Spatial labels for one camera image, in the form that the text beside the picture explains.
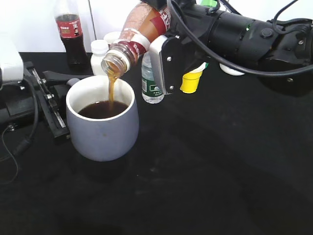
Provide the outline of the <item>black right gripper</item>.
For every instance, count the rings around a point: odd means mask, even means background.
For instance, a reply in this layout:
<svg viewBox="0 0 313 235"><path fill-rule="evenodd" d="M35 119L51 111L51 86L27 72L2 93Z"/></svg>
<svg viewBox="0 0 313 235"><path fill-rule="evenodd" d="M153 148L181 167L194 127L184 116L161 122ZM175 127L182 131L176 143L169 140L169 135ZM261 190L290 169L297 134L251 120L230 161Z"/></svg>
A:
<svg viewBox="0 0 313 235"><path fill-rule="evenodd" d="M210 57L205 50L220 13L220 2L199 5L195 0L170 0L168 6L174 20L170 33L180 36L183 71L189 72Z"/></svg>

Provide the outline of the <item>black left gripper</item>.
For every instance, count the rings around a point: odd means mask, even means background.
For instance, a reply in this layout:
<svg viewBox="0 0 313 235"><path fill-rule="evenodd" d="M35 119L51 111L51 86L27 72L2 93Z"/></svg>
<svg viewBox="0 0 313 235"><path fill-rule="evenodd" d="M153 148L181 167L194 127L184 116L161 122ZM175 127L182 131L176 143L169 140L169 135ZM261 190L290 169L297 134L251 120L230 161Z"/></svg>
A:
<svg viewBox="0 0 313 235"><path fill-rule="evenodd" d="M80 75L62 74L53 71L38 73L32 62L24 63L24 77L29 78L36 92L39 121L44 121L57 144L70 138L66 122L67 83ZM32 125L34 101L25 82L5 85L0 91L0 127L18 129Z"/></svg>

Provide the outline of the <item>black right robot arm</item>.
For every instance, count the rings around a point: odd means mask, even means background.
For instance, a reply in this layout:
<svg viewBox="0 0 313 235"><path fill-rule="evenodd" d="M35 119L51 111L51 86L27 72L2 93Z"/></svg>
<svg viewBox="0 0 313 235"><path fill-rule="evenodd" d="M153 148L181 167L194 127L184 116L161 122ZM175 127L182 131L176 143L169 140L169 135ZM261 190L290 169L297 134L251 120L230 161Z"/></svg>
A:
<svg viewBox="0 0 313 235"><path fill-rule="evenodd" d="M183 71L214 59L257 76L274 92L301 97L313 91L313 22L260 21L193 0L167 2L185 53Z"/></svg>

